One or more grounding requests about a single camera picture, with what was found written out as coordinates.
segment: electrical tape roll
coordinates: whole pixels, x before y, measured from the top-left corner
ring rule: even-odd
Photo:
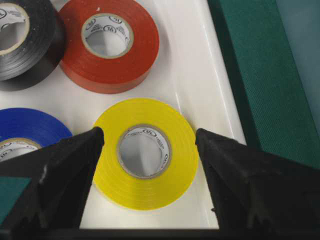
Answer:
[[[25,32],[15,45],[0,49],[2,91],[23,90],[41,82],[65,51],[63,23],[49,0],[0,0],[0,31],[15,23],[25,23]]]
[[[72,133],[55,117],[29,108],[0,110],[0,162],[58,143]]]
[[[93,181],[113,202],[134,210],[153,210],[171,204],[189,188],[198,167],[196,138],[189,123],[172,107],[133,98],[110,107],[94,126],[103,129],[106,144]],[[121,143],[136,135],[158,143],[163,157],[158,173],[136,175],[123,164]]]
[[[159,51],[159,34],[149,13],[134,0],[71,0],[60,10],[66,28],[61,67],[79,86],[116,94],[139,85]],[[95,52],[87,38],[95,32],[118,34],[126,49],[119,55]]]

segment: green fabric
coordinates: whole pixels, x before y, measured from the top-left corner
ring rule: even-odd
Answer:
[[[30,181],[30,178],[0,177],[0,225]]]
[[[320,168],[320,141],[275,0],[208,0],[248,146]]]

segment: tape core label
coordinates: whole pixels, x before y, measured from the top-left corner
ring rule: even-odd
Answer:
[[[148,162],[146,164],[144,164],[143,162],[132,162],[137,161],[137,159],[128,159],[128,156],[130,158],[132,157],[132,155],[123,154],[123,143],[125,143],[126,141],[137,142],[139,141],[139,137],[144,137],[144,141],[147,141],[149,143],[152,142],[152,144],[155,146],[153,147],[154,150],[155,148],[157,148],[152,156],[148,156],[152,159],[147,159]],[[140,141],[139,147],[140,151],[142,152],[138,152],[139,159],[143,158],[143,152],[152,149],[151,145],[148,144],[146,146],[146,144],[143,144],[143,141]],[[122,168],[130,175],[140,179],[152,179],[163,173],[170,164],[171,155],[171,145],[166,135],[161,130],[149,125],[139,125],[128,129],[120,138],[120,141],[118,143],[118,161],[121,164]]]
[[[0,162],[40,149],[41,146],[26,138],[10,138],[0,142]]]
[[[0,32],[15,23],[24,23],[26,17],[14,6],[7,6],[0,4]]]
[[[13,24],[17,24],[15,28],[8,27]],[[0,56],[16,50],[26,40],[29,31],[30,19],[21,6],[0,3]]]
[[[120,37],[125,45],[125,50],[117,55],[104,55],[96,52],[88,44],[88,38],[96,32],[108,32]],[[131,49],[134,42],[134,33],[131,26],[120,16],[112,13],[99,13],[85,21],[81,32],[84,46],[94,55],[114,59],[125,55]]]

